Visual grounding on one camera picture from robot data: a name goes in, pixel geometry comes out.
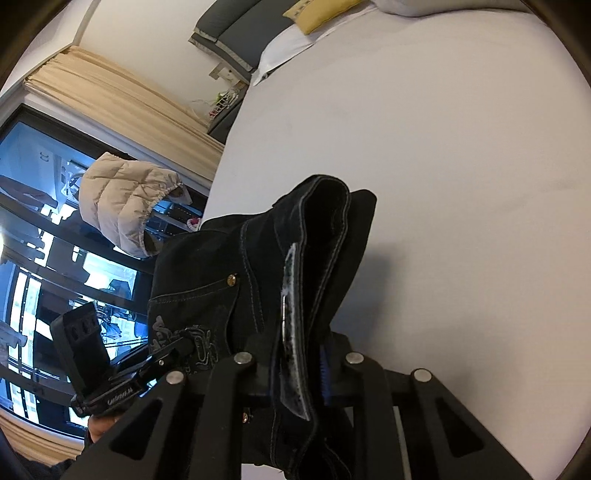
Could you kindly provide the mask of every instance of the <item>window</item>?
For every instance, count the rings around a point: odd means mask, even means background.
[[[20,375],[0,380],[0,406],[76,436],[84,434],[87,419],[67,402],[36,398],[16,379],[72,393],[50,323],[89,301],[111,358],[147,341],[153,261],[124,254],[79,213],[80,178],[105,151],[129,158],[26,107],[0,131],[0,364]],[[201,216],[206,198],[191,196],[188,208]],[[167,202],[157,207],[165,215],[170,209]],[[158,228],[157,235],[175,233]]]

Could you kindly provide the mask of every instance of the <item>gray headboard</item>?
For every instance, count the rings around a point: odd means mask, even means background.
[[[261,53],[292,25],[283,17],[297,0],[217,0],[199,19],[190,41],[250,82]]]

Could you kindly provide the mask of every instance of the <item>human hand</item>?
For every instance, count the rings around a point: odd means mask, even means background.
[[[88,432],[93,443],[99,439],[109,430],[115,422],[121,418],[121,415],[108,415],[105,417],[95,417],[94,415],[88,419]]]

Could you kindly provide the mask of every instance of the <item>yellow pillow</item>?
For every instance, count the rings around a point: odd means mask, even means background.
[[[363,0],[300,0],[284,17],[291,18],[300,27],[302,33],[312,33],[324,22],[346,12],[349,8],[360,4]]]

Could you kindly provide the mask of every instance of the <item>triangular cutout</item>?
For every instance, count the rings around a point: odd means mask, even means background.
[[[449,449],[455,458],[460,458],[484,448],[484,442],[471,431],[462,419],[442,398],[436,400],[437,412],[447,437]]]
[[[132,460],[144,458],[160,410],[162,410],[160,400],[154,400],[144,408],[144,411],[111,442],[111,450]]]

